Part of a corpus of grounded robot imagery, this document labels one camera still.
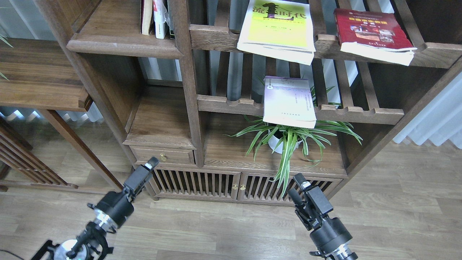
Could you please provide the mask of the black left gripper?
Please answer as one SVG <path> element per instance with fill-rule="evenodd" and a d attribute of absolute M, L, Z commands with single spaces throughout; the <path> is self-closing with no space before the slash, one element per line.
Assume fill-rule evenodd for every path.
<path fill-rule="evenodd" d="M 108 192 L 96 205 L 88 203 L 87 206 L 96 214 L 94 223 L 105 232 L 116 232 L 122 227 L 134 212 L 132 202 L 142 192 L 145 183 L 152 178 L 152 169 L 158 164 L 159 159 L 153 156 L 145 166 L 139 166 L 126 179 L 122 191 Z"/>

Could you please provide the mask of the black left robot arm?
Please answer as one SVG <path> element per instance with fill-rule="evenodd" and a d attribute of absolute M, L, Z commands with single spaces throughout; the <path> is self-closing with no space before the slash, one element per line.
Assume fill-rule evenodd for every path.
<path fill-rule="evenodd" d="M 94 210 L 96 218 L 86 224 L 76 239 L 56 245 L 47 240 L 32 259 L 41 260 L 46 256 L 46 260 L 92 260 L 93 254 L 98 255 L 100 260 L 105 259 L 114 249 L 109 247 L 106 234 L 116 233 L 134 212 L 132 203 L 142 192 L 145 183 L 152 179 L 158 163 L 157 158 L 150 158 L 126 179 L 122 191 L 110 191 L 96 205 L 87 204 Z"/>

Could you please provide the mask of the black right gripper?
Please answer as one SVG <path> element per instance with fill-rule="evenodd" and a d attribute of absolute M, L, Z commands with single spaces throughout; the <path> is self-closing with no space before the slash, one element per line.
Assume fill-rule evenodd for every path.
<path fill-rule="evenodd" d="M 353 252 L 348 243 L 353 238 L 338 217 L 330 218 L 328 213 L 333 210 L 327 197 L 317 186 L 311 184 L 302 173 L 293 177 L 305 201 L 295 190 L 288 191 L 295 205 L 295 213 L 310 233 L 310 238 L 317 247 L 317 251 L 310 252 L 312 256 L 322 258 L 352 258 Z"/>

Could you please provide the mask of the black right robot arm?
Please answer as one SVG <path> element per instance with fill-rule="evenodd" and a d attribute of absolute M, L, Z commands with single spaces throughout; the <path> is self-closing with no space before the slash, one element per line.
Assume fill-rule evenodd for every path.
<path fill-rule="evenodd" d="M 356 253 L 348 247 L 353 237 L 338 217 L 328 216 L 333 206 L 322 190 L 312 186 L 302 173 L 293 179 L 305 199 L 302 200 L 294 188 L 288 194 L 294 202 L 296 215 L 308 231 L 312 230 L 310 238 L 317 247 L 317 251 L 310 252 L 310 255 L 326 260 L 356 260 Z"/>

